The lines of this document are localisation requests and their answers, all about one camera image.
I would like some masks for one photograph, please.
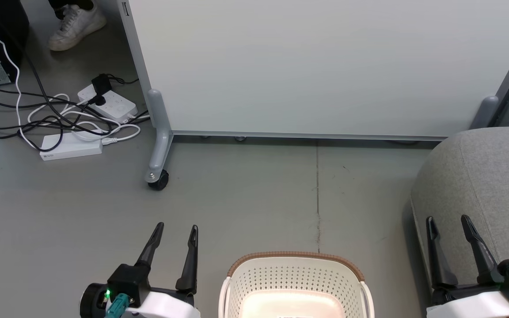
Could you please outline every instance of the robotic arm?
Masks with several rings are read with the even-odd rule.
[[[465,238],[471,244],[478,284],[460,285],[440,246],[433,217],[426,219],[432,307],[428,318],[509,318],[509,260],[496,264],[492,253],[467,215],[461,217]]]
[[[198,227],[188,240],[188,255],[176,289],[152,288],[148,280],[154,251],[160,245],[164,223],[160,222],[135,265],[121,264],[107,284],[90,284],[80,301],[81,318],[120,318],[126,311],[146,318],[200,318],[194,308],[198,289]]]

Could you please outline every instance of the whiteboard stand leg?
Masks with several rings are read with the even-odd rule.
[[[149,99],[149,112],[156,124],[156,141],[154,142],[154,149],[150,156],[149,167],[145,175],[145,181],[149,187],[162,190],[168,183],[168,172],[164,168],[168,150],[172,144],[172,129],[162,100],[162,94],[157,89],[150,89],[148,91]]]

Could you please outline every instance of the caster wheel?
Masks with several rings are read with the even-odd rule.
[[[163,170],[162,173],[160,173],[160,178],[157,181],[149,182],[149,187],[155,189],[156,191],[161,191],[162,189],[166,188],[167,184],[168,184],[168,172],[166,172],[166,170]]]

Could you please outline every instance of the basket handle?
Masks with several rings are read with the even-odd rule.
[[[368,314],[368,318],[374,318],[374,303],[372,302],[372,295],[370,294],[370,289],[364,282],[361,282],[364,301],[366,304],[366,313]]]
[[[227,293],[230,280],[230,277],[225,278],[223,286],[221,286],[219,305],[217,307],[219,318],[225,318],[225,304],[227,303]]]

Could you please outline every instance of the gray sofa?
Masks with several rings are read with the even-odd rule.
[[[471,217],[497,262],[509,258],[509,127],[464,131],[440,143],[418,173],[411,203],[428,271],[428,216],[459,284],[477,277],[461,215]]]

